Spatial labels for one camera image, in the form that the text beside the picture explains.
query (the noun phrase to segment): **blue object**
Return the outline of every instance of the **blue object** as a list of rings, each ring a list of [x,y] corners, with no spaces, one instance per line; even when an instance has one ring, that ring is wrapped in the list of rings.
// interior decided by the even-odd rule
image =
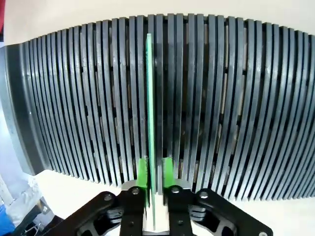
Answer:
[[[5,213],[4,205],[0,206],[0,236],[11,233],[14,229],[14,225]]]

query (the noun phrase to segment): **metal screw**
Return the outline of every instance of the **metal screw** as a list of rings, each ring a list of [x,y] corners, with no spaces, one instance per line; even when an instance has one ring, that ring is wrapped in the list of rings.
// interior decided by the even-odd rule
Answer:
[[[140,192],[140,191],[139,191],[138,188],[134,188],[134,189],[132,190],[132,194],[134,194],[134,195],[137,195],[139,192]]]
[[[178,187],[172,187],[172,193],[179,193]]]
[[[207,192],[201,192],[199,195],[200,195],[200,197],[203,198],[203,199],[208,198],[208,193],[207,193]]]
[[[47,206],[44,206],[44,207],[43,207],[43,211],[42,211],[42,212],[43,212],[44,214],[46,214],[46,213],[47,213],[47,211],[48,211]]]
[[[110,201],[110,200],[112,200],[112,195],[106,194],[104,200],[105,200],[105,201]]]

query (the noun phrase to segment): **white surface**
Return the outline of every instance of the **white surface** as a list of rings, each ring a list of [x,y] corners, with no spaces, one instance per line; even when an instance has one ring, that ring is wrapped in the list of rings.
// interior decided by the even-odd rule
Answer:
[[[4,42],[112,18],[167,13],[243,17],[315,34],[314,9],[314,0],[7,0]]]
[[[34,177],[29,179],[29,187],[22,192],[18,199],[6,206],[6,214],[10,217],[15,227],[23,221],[25,216],[38,203],[42,195]]]
[[[67,218],[102,191],[111,191],[114,194],[120,192],[120,189],[115,187],[80,180],[49,170],[38,174],[36,179],[48,206],[61,218]],[[315,198],[233,203],[269,226],[275,236],[315,235]],[[168,217],[165,207],[158,208],[157,218],[157,230],[167,230]],[[148,219],[147,229],[151,227]]]
[[[6,205],[9,206],[13,202],[12,195],[10,194],[6,184],[4,183],[1,174],[0,174],[0,200]]]

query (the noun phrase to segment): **curved slotted rack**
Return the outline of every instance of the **curved slotted rack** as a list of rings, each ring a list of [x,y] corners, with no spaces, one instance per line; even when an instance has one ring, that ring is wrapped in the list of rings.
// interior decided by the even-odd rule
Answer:
[[[212,15],[119,18],[2,50],[14,123],[35,173],[51,166],[114,186],[136,178],[148,155],[147,33],[158,191],[162,158],[171,156],[174,177],[194,191],[315,196],[315,37]]]

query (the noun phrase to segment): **bolt head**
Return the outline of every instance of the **bolt head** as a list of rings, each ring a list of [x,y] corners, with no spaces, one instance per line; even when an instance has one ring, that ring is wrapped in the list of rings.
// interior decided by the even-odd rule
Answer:
[[[112,200],[112,195],[106,194],[104,200],[105,200],[105,201],[110,201],[110,200]]]
[[[199,196],[200,196],[202,199],[206,199],[206,198],[208,198],[208,193],[207,193],[207,192],[201,192],[201,193],[199,194]]]
[[[132,194],[137,195],[140,192],[140,190],[138,188],[134,188],[131,192]]]
[[[44,207],[43,207],[43,211],[42,211],[42,212],[45,214],[45,213],[47,213],[47,211],[48,211],[47,206],[44,206]]]
[[[179,193],[178,187],[172,187],[172,193]]]

